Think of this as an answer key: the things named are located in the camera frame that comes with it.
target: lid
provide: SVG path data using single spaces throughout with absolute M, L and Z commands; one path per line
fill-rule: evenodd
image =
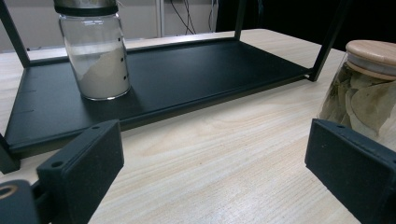
M 53 0 L 55 11 L 67 16 L 94 17 L 119 11 L 116 0 Z
M 348 64 L 359 72 L 386 80 L 396 79 L 396 44 L 353 40 L 347 43 Z

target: table surface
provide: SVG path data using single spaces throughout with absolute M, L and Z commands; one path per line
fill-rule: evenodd
M 233 32 L 127 42 L 127 48 L 233 36 Z M 320 45 L 268 30 L 241 40 L 305 67 Z M 29 52 L 32 59 L 64 49 Z M 315 118 L 344 52 L 332 49 L 317 82 L 301 80 L 122 133 L 125 164 L 91 223 L 359 223 L 305 167 Z M 23 68 L 0 54 L 0 133 Z M 21 161 L 0 182 L 37 180 L 53 155 Z

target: white wall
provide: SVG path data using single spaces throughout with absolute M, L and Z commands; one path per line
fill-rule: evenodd
M 163 34 L 184 35 L 185 26 L 170 4 L 163 1 Z M 120 18 L 126 39 L 153 38 L 161 35 L 158 12 L 159 0 L 119 0 Z M 12 19 L 26 48 L 39 49 L 63 46 L 58 14 L 53 0 L 6 0 Z M 187 22 L 184 0 L 173 0 L 178 12 Z M 212 0 L 189 0 L 191 19 L 197 33 L 210 32 L 208 18 Z M 0 24 L 0 52 L 13 50 L 7 33 Z

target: dark background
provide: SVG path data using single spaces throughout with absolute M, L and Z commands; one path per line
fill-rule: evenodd
M 217 32 L 233 31 L 239 0 L 219 1 Z M 321 44 L 339 0 L 247 0 L 243 29 L 265 28 Z M 354 39 L 396 43 L 396 17 L 390 0 L 355 0 L 335 40 L 345 50 Z

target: jar with metal lid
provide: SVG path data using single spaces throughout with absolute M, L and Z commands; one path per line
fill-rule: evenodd
M 396 150 L 396 44 L 354 40 L 318 114 Z
M 131 87 L 115 0 L 54 0 L 82 96 L 109 100 Z

